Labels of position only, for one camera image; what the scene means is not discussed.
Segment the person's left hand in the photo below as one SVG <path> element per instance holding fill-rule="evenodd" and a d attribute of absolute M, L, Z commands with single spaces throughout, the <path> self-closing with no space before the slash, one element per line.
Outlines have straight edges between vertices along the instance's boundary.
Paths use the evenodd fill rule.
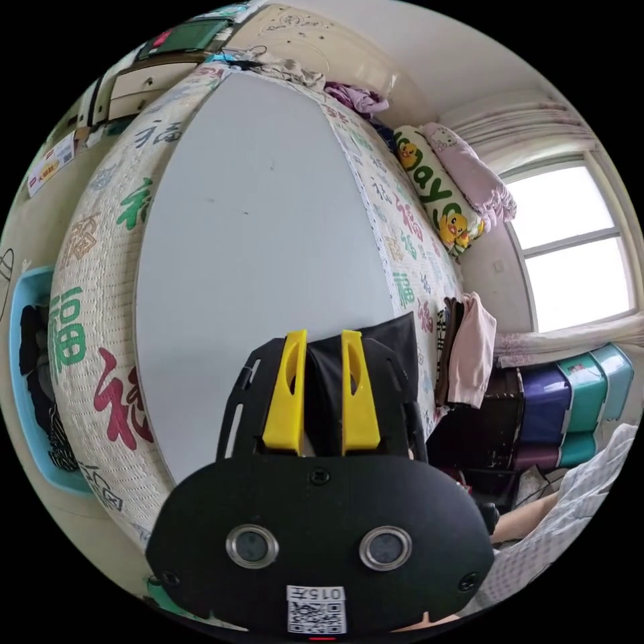
<path fill-rule="evenodd" d="M 430 618 L 429 618 L 429 614 L 427 612 L 425 612 L 423 614 L 423 618 L 421 619 L 420 622 L 417 622 L 417 623 L 409 625 L 409 626 L 402 627 L 400 629 L 396 629 L 396 630 L 394 630 L 392 632 L 393 633 L 402 633 L 402 632 L 407 632 L 407 631 L 428 629 L 428 628 L 431 628 L 431 627 L 435 627 L 435 626 L 438 626 L 438 625 L 443 625 L 445 623 L 456 621 L 458 619 L 459 619 L 458 615 L 452 614 L 452 615 L 449 615 L 449 616 L 445 617 L 444 619 L 440 619 L 440 620 L 437 620 L 437 621 L 431 621 Z"/>

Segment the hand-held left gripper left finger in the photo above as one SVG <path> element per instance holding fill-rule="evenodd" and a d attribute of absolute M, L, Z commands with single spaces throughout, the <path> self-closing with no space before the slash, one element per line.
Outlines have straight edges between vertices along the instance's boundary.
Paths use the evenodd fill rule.
<path fill-rule="evenodd" d="M 268 449 L 303 448 L 306 354 L 307 331 L 288 333 L 262 434 Z"/>

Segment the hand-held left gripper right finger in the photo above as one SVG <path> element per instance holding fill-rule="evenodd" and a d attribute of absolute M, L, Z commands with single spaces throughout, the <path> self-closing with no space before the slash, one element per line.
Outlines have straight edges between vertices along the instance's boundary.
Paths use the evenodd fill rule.
<path fill-rule="evenodd" d="M 359 331 L 341 332 L 341 367 L 341 452 L 374 451 L 380 445 L 380 431 Z"/>

